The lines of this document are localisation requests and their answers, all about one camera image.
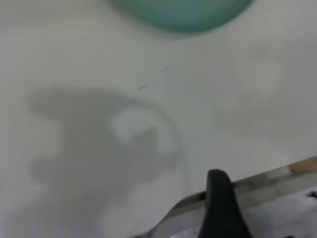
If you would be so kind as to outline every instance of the green object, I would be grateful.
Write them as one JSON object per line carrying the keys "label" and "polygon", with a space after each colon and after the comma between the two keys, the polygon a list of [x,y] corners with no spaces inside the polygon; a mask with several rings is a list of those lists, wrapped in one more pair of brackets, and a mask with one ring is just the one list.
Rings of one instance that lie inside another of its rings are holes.
{"label": "green object", "polygon": [[179,33],[214,29],[238,16],[253,0],[116,0],[137,18]]}

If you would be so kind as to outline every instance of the white table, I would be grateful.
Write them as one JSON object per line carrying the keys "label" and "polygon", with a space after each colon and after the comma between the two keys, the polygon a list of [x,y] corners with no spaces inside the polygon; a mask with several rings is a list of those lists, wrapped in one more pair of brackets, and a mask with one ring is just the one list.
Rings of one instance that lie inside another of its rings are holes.
{"label": "white table", "polygon": [[97,0],[0,3],[0,235],[124,238],[205,188],[316,155],[317,2],[193,37]]}

